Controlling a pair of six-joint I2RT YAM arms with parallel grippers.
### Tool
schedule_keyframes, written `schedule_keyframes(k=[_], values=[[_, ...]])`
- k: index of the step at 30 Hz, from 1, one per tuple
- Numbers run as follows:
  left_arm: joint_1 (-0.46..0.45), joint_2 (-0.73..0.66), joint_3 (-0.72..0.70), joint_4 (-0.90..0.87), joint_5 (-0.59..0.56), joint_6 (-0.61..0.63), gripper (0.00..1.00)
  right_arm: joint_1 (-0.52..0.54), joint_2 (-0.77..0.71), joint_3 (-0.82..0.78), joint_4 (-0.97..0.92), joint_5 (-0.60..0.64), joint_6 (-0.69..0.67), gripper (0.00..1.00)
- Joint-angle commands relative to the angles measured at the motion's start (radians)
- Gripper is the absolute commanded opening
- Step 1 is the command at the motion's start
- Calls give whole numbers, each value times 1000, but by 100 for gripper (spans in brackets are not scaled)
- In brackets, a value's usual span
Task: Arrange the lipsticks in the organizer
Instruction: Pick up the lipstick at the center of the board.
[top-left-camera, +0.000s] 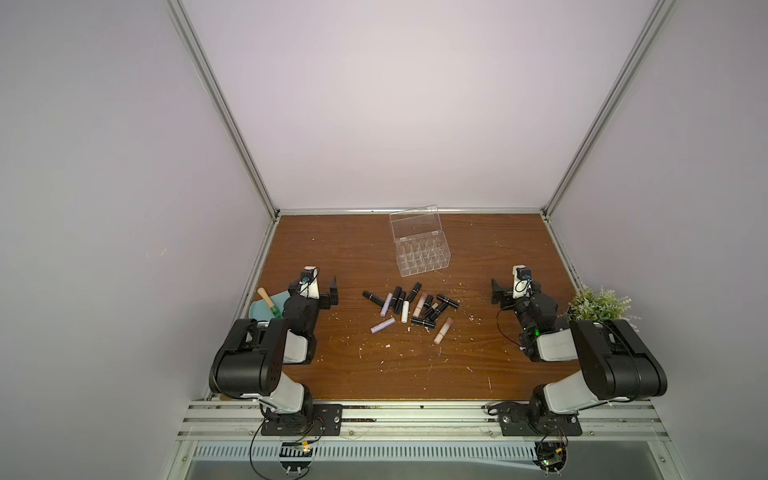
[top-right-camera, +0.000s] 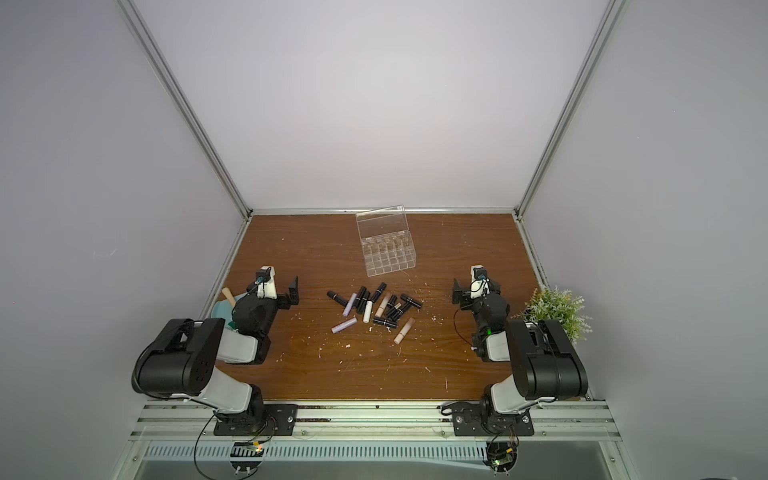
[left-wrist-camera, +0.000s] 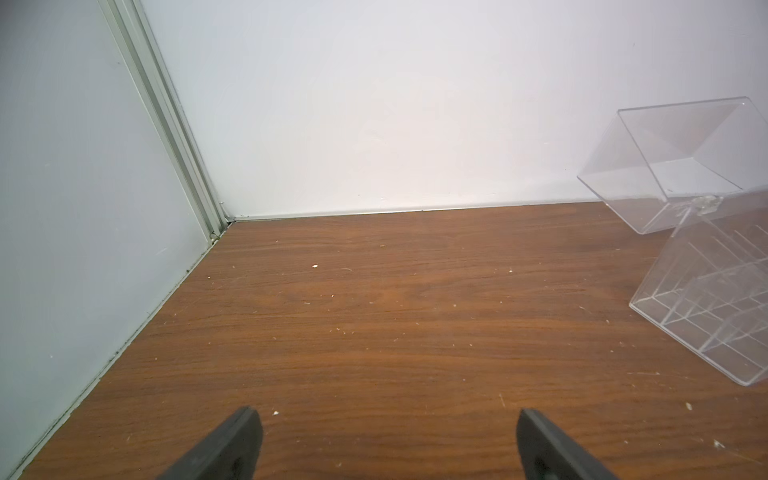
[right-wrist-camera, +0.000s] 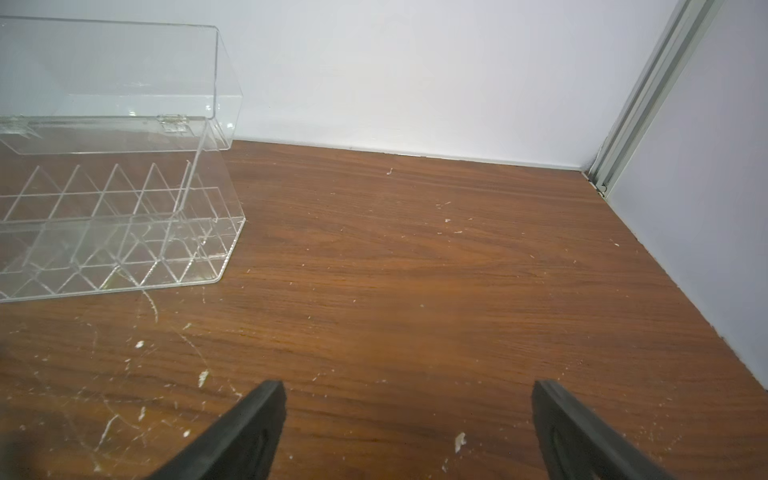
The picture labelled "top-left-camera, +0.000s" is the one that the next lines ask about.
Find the black lipstick gold band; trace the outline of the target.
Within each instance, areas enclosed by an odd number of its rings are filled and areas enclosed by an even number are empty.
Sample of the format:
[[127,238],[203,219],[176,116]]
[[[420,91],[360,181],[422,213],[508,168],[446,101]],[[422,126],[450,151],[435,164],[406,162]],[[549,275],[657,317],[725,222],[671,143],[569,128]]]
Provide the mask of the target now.
[[363,297],[368,299],[368,300],[370,300],[371,302],[373,302],[374,304],[378,305],[379,307],[384,305],[384,301],[380,297],[376,296],[375,294],[373,294],[373,293],[371,293],[371,292],[369,292],[367,290],[365,290],[363,292]]

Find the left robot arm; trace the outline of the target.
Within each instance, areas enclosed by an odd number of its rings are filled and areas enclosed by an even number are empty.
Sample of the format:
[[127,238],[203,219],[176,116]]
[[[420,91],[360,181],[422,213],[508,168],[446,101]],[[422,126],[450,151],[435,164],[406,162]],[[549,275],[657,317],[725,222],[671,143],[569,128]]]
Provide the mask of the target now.
[[309,387],[292,380],[283,366],[312,363],[319,313],[339,303],[337,280],[321,293],[317,277],[315,267],[305,268],[281,306],[259,288],[267,316],[235,321],[209,371],[212,392],[259,402],[265,419],[283,429],[309,429],[316,419]]

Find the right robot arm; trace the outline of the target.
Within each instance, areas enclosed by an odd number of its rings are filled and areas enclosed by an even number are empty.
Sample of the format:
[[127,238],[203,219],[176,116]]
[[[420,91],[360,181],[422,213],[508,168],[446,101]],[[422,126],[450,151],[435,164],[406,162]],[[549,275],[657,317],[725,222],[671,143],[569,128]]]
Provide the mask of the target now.
[[574,423],[582,410],[667,392],[665,371],[628,321],[575,319],[558,330],[557,303],[527,270],[509,288],[493,279],[491,302],[515,314],[522,328],[518,346],[527,358],[579,363],[576,373],[537,386],[528,404],[514,403],[510,421],[522,418],[537,431],[552,431],[558,422]]

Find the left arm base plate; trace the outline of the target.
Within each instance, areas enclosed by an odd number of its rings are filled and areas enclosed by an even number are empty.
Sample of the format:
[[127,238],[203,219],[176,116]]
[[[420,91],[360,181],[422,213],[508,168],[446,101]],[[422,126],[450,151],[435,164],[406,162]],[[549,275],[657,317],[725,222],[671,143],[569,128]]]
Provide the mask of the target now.
[[313,404],[297,413],[267,413],[260,433],[281,437],[335,437],[340,435],[342,419],[341,404]]

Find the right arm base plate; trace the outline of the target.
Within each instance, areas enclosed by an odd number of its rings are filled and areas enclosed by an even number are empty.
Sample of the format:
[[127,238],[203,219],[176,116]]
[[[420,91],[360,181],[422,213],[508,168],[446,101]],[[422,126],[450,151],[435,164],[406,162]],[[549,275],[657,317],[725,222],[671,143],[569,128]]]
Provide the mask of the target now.
[[497,419],[503,436],[581,436],[576,414],[556,414],[538,404],[502,401],[486,405],[485,412]]

